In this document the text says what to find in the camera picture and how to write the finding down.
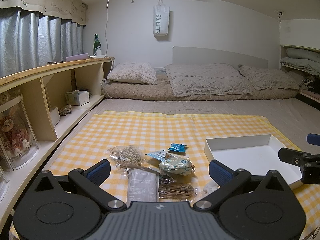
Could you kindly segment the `white shallow cardboard box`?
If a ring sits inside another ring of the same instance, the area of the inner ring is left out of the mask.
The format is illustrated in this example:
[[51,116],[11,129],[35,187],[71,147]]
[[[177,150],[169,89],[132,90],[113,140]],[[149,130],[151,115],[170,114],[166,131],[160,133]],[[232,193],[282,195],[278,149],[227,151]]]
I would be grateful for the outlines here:
[[277,170],[291,189],[302,185],[298,167],[284,163],[278,151],[285,145],[271,134],[206,139],[204,152],[209,161],[216,159],[232,170],[244,168],[253,175]]

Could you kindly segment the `beige hair ties bag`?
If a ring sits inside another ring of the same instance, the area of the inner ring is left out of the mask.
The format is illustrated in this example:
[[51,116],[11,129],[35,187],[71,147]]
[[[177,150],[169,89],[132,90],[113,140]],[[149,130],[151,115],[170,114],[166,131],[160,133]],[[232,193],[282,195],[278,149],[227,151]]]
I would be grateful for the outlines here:
[[117,168],[142,166],[145,163],[144,147],[141,145],[115,146],[106,152]]

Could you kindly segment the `blue floral drawstring pouch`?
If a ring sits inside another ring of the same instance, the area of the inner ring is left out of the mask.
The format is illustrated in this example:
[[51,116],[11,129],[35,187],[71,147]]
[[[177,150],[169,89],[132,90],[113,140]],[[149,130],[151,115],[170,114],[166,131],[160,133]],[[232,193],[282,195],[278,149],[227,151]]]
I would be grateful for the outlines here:
[[171,157],[159,164],[159,169],[182,176],[188,176],[195,172],[195,166],[188,158]]

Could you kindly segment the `grey packet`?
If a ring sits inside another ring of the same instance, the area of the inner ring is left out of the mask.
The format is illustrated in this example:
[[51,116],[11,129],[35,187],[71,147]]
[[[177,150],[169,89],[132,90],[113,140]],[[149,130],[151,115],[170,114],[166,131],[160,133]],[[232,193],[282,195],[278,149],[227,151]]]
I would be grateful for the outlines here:
[[134,168],[128,172],[127,206],[132,202],[159,201],[158,172],[147,168]]

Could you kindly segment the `brown hair ties bag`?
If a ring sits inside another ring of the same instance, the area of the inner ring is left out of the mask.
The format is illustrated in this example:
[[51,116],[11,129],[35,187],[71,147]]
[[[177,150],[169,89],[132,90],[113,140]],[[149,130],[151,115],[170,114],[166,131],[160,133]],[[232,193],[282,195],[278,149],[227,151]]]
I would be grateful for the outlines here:
[[192,201],[197,190],[189,183],[177,182],[167,174],[159,175],[158,195],[160,199]]

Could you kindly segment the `small blue sachet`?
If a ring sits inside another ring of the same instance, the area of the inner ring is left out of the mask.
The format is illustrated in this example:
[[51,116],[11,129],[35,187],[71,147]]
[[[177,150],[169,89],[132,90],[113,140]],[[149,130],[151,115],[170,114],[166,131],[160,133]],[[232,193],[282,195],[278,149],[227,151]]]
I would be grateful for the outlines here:
[[175,144],[172,143],[168,148],[168,151],[182,153],[185,152],[187,146],[185,144]]

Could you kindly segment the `white blue medicine packet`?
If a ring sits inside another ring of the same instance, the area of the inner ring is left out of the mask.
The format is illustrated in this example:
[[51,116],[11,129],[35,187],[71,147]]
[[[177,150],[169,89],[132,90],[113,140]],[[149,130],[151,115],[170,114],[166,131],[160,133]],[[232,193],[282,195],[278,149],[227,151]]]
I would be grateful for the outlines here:
[[157,159],[161,162],[172,158],[174,155],[172,153],[169,153],[165,150],[160,150],[160,151],[154,151],[154,152],[149,152],[147,154],[145,154],[146,156],[153,158],[153,159]]

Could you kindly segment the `white tissue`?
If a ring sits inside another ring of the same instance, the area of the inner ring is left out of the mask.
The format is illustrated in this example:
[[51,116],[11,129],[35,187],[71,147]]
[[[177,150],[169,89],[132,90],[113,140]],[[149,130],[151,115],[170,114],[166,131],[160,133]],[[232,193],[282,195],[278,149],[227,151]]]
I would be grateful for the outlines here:
[[204,186],[203,188],[204,195],[207,196],[219,188],[220,186],[214,180],[212,180]]

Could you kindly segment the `folded grey bedding stack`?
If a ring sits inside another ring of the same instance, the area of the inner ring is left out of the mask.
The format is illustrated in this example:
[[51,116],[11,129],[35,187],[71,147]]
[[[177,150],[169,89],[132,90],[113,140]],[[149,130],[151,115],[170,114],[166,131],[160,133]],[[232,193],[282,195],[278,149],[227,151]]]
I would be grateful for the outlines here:
[[286,56],[280,60],[282,65],[319,77],[318,51],[289,47],[285,53]]

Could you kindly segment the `small grey quilted pillow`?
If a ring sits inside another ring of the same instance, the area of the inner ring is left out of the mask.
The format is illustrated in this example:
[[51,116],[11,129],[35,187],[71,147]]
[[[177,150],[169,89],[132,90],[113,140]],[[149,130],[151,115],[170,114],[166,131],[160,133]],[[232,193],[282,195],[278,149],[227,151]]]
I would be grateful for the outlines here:
[[291,89],[298,90],[298,82],[279,69],[239,66],[238,70],[252,84],[255,90]]

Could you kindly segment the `plush doll in case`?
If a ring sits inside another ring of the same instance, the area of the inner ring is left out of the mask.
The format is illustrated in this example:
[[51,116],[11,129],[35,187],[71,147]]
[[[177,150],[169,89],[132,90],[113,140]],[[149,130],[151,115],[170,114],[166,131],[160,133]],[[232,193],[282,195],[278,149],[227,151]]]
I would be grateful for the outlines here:
[[29,163],[40,149],[23,103],[23,95],[1,105],[1,166],[13,171]]

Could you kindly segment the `wooden shelf unit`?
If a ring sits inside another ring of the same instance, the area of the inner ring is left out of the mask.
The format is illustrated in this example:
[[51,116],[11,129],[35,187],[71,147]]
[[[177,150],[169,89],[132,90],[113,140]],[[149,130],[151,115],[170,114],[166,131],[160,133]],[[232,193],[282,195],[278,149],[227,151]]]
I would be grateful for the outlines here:
[[[108,75],[114,58],[105,57],[49,64],[1,78],[1,92],[18,87],[27,116],[41,147],[24,166],[9,171],[9,188],[1,200],[1,226],[4,226],[24,188],[50,154],[76,124],[101,100],[101,81]],[[54,125],[50,109],[66,105],[65,92],[87,89],[89,103],[75,106],[71,114]]]

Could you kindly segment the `large grey quilted pillow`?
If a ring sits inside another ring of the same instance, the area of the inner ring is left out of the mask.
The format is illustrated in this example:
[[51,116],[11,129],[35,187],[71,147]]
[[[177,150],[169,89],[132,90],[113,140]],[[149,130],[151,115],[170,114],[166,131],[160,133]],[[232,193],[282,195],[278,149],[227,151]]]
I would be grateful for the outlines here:
[[252,95],[249,81],[226,63],[165,66],[176,97],[191,95]]

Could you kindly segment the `grey curtain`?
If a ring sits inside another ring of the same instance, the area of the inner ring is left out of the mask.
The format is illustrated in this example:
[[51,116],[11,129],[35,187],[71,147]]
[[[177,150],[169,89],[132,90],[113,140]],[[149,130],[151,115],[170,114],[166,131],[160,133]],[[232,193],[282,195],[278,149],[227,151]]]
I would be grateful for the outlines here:
[[83,26],[21,8],[1,9],[1,77],[83,52]]

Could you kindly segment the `beige doodle valance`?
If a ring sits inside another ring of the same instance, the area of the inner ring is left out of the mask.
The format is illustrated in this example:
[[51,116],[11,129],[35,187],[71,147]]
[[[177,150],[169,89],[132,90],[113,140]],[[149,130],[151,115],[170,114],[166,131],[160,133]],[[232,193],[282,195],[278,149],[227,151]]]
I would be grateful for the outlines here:
[[82,0],[1,0],[2,9],[13,7],[86,25],[87,4]]

